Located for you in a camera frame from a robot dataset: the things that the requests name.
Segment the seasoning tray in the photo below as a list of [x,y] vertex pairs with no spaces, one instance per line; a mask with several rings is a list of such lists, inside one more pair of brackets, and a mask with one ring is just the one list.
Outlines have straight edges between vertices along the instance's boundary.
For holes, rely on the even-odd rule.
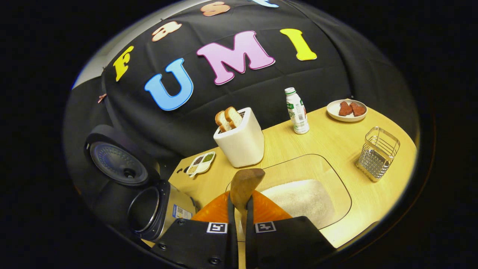
[[193,174],[200,174],[200,173],[204,173],[208,171],[215,157],[216,157],[215,151],[210,151],[208,153],[199,155],[198,157],[194,159],[194,161],[191,162],[191,165],[187,169],[186,174],[193,175]]

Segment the bottle cap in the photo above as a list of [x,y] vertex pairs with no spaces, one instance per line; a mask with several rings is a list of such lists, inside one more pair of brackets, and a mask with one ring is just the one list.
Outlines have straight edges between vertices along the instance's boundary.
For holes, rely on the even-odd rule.
[[287,89],[285,89],[284,91],[285,91],[285,94],[293,94],[293,93],[295,93],[294,87],[287,88]]

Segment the blue letter u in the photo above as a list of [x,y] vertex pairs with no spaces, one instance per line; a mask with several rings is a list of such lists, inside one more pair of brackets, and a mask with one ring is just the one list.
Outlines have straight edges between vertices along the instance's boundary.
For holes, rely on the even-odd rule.
[[184,59],[179,58],[166,66],[166,72],[172,72],[179,85],[181,85],[181,90],[178,94],[174,96],[169,95],[161,83],[161,74],[155,75],[144,85],[144,89],[150,92],[152,98],[162,110],[170,111],[177,109],[186,103],[193,94],[193,82],[184,69],[183,62]]

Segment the pink letter m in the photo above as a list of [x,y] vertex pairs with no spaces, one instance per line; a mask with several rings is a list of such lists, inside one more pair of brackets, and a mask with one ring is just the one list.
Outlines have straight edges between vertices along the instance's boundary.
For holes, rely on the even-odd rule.
[[228,49],[217,43],[210,43],[197,50],[197,55],[204,56],[216,74],[214,83],[224,84],[234,78],[234,72],[227,71],[224,64],[239,73],[246,72],[245,55],[250,60],[250,69],[261,69],[275,63],[275,59],[267,55],[256,39],[255,31],[244,31],[234,36],[234,49]]

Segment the meat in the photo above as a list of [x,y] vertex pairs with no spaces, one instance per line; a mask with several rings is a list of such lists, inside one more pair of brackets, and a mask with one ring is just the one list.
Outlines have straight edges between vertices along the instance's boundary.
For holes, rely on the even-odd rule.
[[353,110],[353,113],[354,113],[355,117],[361,116],[365,113],[365,108],[355,104],[354,102],[352,102],[350,104],[350,106],[352,107],[352,110]]
[[338,112],[338,114],[340,116],[347,116],[349,115],[350,113],[352,113],[352,107],[350,107],[347,102],[343,101],[340,103],[340,111]]

